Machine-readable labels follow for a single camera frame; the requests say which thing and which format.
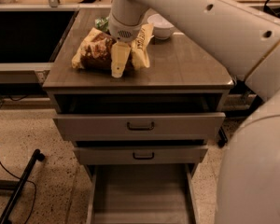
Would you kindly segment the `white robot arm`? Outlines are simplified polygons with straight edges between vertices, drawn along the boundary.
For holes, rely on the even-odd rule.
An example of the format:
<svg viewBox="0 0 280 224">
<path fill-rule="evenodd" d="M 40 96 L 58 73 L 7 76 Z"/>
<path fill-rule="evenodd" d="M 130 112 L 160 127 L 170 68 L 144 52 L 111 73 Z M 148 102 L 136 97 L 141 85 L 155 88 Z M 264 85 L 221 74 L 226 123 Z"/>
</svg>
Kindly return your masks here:
<svg viewBox="0 0 280 224">
<path fill-rule="evenodd" d="M 153 8 L 257 94 L 229 142 L 216 224 L 280 224 L 280 20 L 232 0 L 113 0 L 110 31 L 135 32 Z"/>
</svg>

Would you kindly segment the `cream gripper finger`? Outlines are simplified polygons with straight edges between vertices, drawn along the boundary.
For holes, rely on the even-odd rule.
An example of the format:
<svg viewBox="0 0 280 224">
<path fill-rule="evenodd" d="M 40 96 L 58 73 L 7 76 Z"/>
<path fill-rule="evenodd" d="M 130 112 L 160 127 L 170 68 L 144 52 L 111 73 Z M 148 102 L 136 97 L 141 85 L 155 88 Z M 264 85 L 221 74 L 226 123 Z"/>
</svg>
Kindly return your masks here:
<svg viewBox="0 0 280 224">
<path fill-rule="evenodd" d="M 130 55 L 131 47 L 124 42 L 117 42 L 111 49 L 111 75 L 120 78 L 125 70 Z"/>
</svg>

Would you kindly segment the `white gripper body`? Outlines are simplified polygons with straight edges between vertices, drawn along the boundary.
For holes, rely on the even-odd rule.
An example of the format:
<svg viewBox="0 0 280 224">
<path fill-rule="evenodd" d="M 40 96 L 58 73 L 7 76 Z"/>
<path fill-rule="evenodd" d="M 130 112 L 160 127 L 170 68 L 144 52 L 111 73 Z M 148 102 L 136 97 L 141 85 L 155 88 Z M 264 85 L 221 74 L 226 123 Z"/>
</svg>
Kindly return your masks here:
<svg viewBox="0 0 280 224">
<path fill-rule="evenodd" d="M 109 15 L 108 28 L 110 34 L 118 41 L 131 42 L 135 40 L 141 29 L 142 14 Z"/>
</svg>

